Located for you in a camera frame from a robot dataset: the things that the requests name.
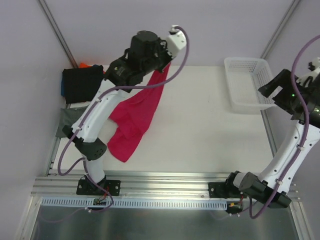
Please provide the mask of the pink t shirt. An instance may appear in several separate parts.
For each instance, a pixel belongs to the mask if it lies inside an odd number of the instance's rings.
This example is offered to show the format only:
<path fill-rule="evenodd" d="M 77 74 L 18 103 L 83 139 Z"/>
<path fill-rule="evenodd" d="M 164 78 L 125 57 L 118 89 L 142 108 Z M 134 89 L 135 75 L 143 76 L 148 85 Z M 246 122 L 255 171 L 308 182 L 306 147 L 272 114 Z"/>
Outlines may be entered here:
<path fill-rule="evenodd" d="M 117 160 L 127 162 L 137 149 L 151 125 L 163 90 L 163 85 L 143 89 L 120 102 L 109 116 L 117 124 L 117 129 L 107 148 Z"/>

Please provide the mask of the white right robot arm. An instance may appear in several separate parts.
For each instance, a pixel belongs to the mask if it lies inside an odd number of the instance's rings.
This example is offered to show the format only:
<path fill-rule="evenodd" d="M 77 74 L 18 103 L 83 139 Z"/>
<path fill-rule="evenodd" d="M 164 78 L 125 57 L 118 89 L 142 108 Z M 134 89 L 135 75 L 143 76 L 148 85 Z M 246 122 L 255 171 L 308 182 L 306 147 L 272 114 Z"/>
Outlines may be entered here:
<path fill-rule="evenodd" d="M 241 192 L 269 208 L 287 208 L 291 199 L 289 188 L 298 168 L 309 151 L 320 140 L 320 69 L 295 77 L 283 69 L 274 79 L 258 91 L 269 97 L 276 88 L 280 91 L 272 98 L 274 104 L 291 115 L 292 125 L 269 165 L 259 174 L 230 173 L 224 184 L 224 193 L 236 197 Z"/>

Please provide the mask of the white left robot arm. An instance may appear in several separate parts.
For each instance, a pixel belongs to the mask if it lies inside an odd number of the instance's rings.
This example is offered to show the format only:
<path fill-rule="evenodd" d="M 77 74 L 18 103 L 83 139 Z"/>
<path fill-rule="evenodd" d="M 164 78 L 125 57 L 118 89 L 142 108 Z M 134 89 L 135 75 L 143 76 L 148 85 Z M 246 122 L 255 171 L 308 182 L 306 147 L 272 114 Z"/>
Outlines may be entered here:
<path fill-rule="evenodd" d="M 153 71 L 148 84 L 131 97 L 127 97 L 126 90 L 116 89 L 111 81 L 103 80 L 82 116 L 72 126 L 63 127 L 69 142 L 74 143 L 82 155 L 87 187 L 93 194 L 100 194 L 105 188 L 105 152 L 109 151 L 117 160 L 127 162 L 150 128 L 164 85 L 169 80 L 169 69 L 167 65 L 163 71 Z M 98 134 L 108 119 L 116 123 L 117 128 L 110 140 L 104 143 Z"/>

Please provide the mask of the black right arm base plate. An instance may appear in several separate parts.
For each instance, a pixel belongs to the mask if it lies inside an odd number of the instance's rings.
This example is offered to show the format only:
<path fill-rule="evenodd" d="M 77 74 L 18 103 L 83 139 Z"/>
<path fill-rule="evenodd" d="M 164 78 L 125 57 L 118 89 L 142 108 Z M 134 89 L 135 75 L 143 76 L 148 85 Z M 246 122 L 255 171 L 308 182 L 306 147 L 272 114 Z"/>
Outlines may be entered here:
<path fill-rule="evenodd" d="M 239 191 L 232 183 L 226 182 L 209 182 L 208 194 L 210 198 L 222 199 L 240 199 L 247 198 L 248 195 Z"/>

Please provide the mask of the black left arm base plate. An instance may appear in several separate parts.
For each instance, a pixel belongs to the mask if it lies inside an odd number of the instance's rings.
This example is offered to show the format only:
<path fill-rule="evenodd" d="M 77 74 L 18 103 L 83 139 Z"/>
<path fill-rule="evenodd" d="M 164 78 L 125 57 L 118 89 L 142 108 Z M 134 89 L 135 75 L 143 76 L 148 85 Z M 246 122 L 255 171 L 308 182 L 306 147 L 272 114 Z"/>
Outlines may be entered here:
<path fill-rule="evenodd" d="M 121 189 L 121 181 L 120 180 L 110 180 L 110 179 L 103 179 L 101 182 L 98 183 L 100 186 L 95 186 L 89 179 L 81 178 L 78 181 L 77 188 L 76 188 L 76 195 L 79 196 L 98 196 L 104 195 L 105 192 L 102 190 L 106 190 L 112 196 L 119 196 L 120 189 Z"/>

